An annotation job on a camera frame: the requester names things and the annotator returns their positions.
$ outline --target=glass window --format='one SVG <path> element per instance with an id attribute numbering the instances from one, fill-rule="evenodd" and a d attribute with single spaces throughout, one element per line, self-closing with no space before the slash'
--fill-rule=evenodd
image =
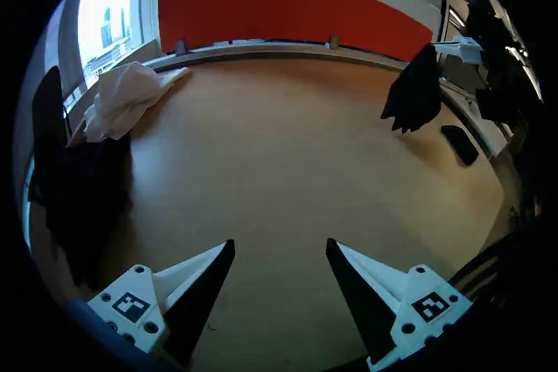
<path id="1" fill-rule="evenodd" d="M 80 0 L 77 39 L 87 88 L 140 42 L 133 42 L 130 0 Z"/>

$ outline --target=skyscraper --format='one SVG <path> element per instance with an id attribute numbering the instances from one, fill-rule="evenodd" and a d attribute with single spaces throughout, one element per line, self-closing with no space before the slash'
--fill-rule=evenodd
<path id="1" fill-rule="evenodd" d="M 124 15 L 124 9 L 120 9 L 120 25 L 122 26 L 122 37 L 126 37 L 126 19 Z"/>
<path id="2" fill-rule="evenodd" d="M 108 7 L 105 10 L 105 21 L 100 27 L 100 38 L 103 42 L 103 47 L 107 47 L 112 44 L 112 35 L 110 33 L 110 8 Z"/>

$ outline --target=white towel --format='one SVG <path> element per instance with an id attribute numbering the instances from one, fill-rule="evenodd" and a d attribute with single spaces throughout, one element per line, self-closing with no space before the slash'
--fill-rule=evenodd
<path id="1" fill-rule="evenodd" d="M 101 74 L 94 87 L 97 94 L 93 105 L 84 113 L 87 142 L 123 137 L 174 82 L 189 72 L 189 68 L 180 68 L 159 75 L 132 62 Z"/>

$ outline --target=table surface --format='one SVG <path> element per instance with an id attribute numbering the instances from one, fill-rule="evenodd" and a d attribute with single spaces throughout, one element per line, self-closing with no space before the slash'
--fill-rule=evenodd
<path id="1" fill-rule="evenodd" d="M 439 131 L 462 127 L 446 107 L 415 133 L 380 120 L 397 76 L 302 59 L 194 66 L 133 130 L 133 205 L 104 285 L 233 238 L 194 371 L 320 371 L 363 355 L 326 239 L 448 277 L 478 253 L 504 197 L 474 141 L 479 158 L 459 163 Z"/>

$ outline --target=black cloth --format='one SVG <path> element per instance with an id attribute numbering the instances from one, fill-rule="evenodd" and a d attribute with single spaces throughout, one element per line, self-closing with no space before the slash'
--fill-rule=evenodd
<path id="1" fill-rule="evenodd" d="M 454 125 L 443 125 L 440 130 L 463 164 L 469 166 L 475 162 L 478 157 L 478 151 L 464 130 Z"/>
<path id="2" fill-rule="evenodd" d="M 122 166 L 130 137 L 60 147 L 46 137 L 35 143 L 30 198 L 46 209 L 46 224 L 66 253 L 74 282 L 98 285 L 103 246 L 126 208 Z"/>
<path id="3" fill-rule="evenodd" d="M 392 131 L 416 131 L 434 119 L 442 108 L 440 69 L 434 45 L 426 45 L 389 89 L 381 119 L 395 117 Z"/>

